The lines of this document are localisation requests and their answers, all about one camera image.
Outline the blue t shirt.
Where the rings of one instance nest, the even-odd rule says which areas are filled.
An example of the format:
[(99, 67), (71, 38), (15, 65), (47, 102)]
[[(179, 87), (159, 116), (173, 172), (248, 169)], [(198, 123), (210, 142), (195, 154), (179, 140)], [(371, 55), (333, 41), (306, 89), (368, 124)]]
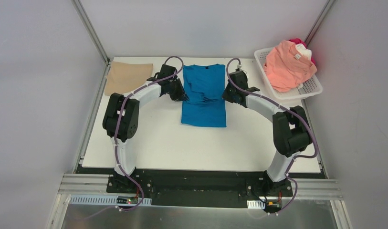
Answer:
[(181, 123), (197, 127), (225, 128), (226, 106), (224, 64), (183, 67), (184, 90), (188, 100), (182, 104)]

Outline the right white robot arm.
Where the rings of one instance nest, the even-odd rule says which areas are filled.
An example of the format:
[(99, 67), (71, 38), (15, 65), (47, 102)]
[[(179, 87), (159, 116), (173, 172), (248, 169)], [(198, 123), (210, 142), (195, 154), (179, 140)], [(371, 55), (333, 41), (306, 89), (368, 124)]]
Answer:
[(267, 177), (262, 183), (262, 189), (267, 195), (273, 196), (281, 190), (281, 181), (286, 180), (292, 160), (306, 150), (312, 143), (312, 137), (302, 106), (286, 108), (264, 95), (257, 94), (257, 91), (259, 89), (256, 87), (248, 87), (247, 75), (237, 69), (228, 74), (228, 84), (222, 98), (256, 111), (272, 123), (276, 153), (266, 170)]

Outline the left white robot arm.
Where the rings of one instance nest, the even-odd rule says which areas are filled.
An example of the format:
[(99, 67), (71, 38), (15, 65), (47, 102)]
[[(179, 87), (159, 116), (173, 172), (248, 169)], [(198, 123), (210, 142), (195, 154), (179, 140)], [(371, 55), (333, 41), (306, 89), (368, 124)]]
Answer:
[(137, 187), (137, 180), (131, 176), (136, 168), (137, 153), (131, 148), (130, 139), (138, 129), (140, 108), (166, 94), (174, 102), (189, 100), (178, 77), (181, 71), (164, 63), (160, 71), (142, 86), (129, 93), (113, 93), (109, 97), (102, 126), (113, 144), (115, 172), (122, 175), (118, 185), (126, 193), (133, 192)]

